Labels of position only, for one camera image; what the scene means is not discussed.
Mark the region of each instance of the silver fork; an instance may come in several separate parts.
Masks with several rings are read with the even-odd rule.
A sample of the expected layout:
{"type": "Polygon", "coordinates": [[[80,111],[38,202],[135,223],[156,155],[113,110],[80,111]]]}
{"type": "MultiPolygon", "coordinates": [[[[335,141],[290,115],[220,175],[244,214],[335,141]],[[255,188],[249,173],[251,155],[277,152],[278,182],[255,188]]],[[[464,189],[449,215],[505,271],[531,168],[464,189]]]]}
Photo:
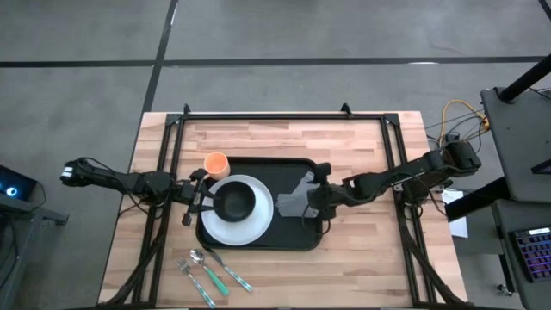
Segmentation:
{"type": "Polygon", "coordinates": [[[189,278],[191,279],[191,281],[193,281],[193,284],[195,285],[195,287],[197,288],[197,290],[199,291],[199,293],[201,293],[201,296],[203,296],[203,299],[207,302],[208,306],[211,308],[211,309],[214,309],[216,307],[216,304],[214,304],[214,301],[210,298],[210,296],[207,294],[207,292],[205,291],[205,289],[199,284],[199,282],[195,279],[195,277],[193,275],[191,275],[191,272],[189,271],[189,264],[188,262],[186,262],[185,259],[183,259],[183,257],[179,257],[177,260],[176,260],[176,265],[178,265],[178,268],[183,272],[185,273],[186,275],[189,276],[189,278]]]}

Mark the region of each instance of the silver spoon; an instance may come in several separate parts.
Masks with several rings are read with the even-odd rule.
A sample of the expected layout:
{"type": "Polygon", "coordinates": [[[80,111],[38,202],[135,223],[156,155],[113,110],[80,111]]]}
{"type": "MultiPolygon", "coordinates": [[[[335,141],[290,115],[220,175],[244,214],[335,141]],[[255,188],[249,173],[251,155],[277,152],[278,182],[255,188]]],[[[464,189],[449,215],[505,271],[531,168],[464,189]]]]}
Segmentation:
{"type": "Polygon", "coordinates": [[[199,264],[203,267],[203,269],[208,273],[208,276],[210,276],[210,279],[213,280],[214,285],[220,290],[220,292],[224,296],[228,296],[230,294],[230,291],[227,289],[226,285],[222,283],[222,281],[216,276],[214,271],[212,271],[208,266],[205,264],[205,257],[203,256],[203,253],[197,249],[193,249],[189,251],[189,255],[191,256],[191,260],[193,260],[194,263],[199,264]]]}

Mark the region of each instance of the keyboard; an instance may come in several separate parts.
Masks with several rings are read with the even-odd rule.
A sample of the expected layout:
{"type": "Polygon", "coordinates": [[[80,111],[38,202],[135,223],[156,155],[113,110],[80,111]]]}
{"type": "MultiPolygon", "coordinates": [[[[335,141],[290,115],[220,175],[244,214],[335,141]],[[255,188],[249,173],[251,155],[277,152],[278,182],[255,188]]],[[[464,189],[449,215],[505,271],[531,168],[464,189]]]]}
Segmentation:
{"type": "Polygon", "coordinates": [[[512,232],[511,238],[528,281],[551,280],[551,227],[512,232]]]}

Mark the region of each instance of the butcher block tabletop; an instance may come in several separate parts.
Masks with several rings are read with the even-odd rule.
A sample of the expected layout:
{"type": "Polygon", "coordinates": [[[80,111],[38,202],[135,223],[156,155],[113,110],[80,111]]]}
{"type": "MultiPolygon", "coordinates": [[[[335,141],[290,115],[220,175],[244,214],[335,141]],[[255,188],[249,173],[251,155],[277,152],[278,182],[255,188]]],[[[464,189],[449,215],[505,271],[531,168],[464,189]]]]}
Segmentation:
{"type": "MultiPolygon", "coordinates": [[[[399,114],[407,158],[412,160],[429,151],[421,114],[395,113],[399,114]]],[[[144,114],[131,171],[156,169],[166,115],[144,114]]],[[[399,163],[393,130],[390,130],[395,162],[399,163]]],[[[175,136],[171,135],[165,171],[170,168],[175,136]]],[[[338,184],[344,177],[388,169],[381,124],[376,120],[186,121],[178,179],[187,178],[201,168],[205,156],[214,151],[227,156],[310,158],[316,163],[329,162],[332,167],[329,181],[338,184]]],[[[125,197],[121,208],[130,206],[132,202],[125,197]]],[[[191,226],[182,225],[186,209],[183,204],[172,204],[157,307],[207,306],[190,279],[175,264],[180,256],[189,258],[190,249],[201,248],[195,238],[196,216],[191,226]]],[[[118,219],[100,302],[117,292],[138,263],[145,219],[146,215],[137,208],[118,219]]],[[[452,291],[466,301],[447,219],[427,203],[421,222],[430,263],[452,291]]],[[[391,190],[369,204],[337,208],[331,231],[311,251],[219,250],[217,253],[254,288],[248,293],[211,257],[206,257],[209,267],[230,290],[224,297],[202,267],[188,259],[192,274],[217,307],[412,305],[391,190]]],[[[421,300],[426,301],[422,272],[417,263],[416,266],[421,300]]],[[[145,275],[144,296],[149,292],[151,273],[152,263],[145,275]]]]}

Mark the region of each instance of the white label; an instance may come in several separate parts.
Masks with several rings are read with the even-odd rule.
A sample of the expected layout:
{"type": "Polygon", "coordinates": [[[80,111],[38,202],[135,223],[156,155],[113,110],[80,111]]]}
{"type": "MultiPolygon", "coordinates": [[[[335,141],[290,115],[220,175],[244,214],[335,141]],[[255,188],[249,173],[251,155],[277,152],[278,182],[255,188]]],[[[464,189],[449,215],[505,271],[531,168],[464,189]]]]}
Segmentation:
{"type": "Polygon", "coordinates": [[[549,233],[549,232],[551,232],[551,230],[549,230],[549,228],[540,228],[540,229],[534,229],[534,230],[528,231],[528,233],[530,233],[530,235],[535,235],[535,234],[538,234],[538,233],[549,233]]]}

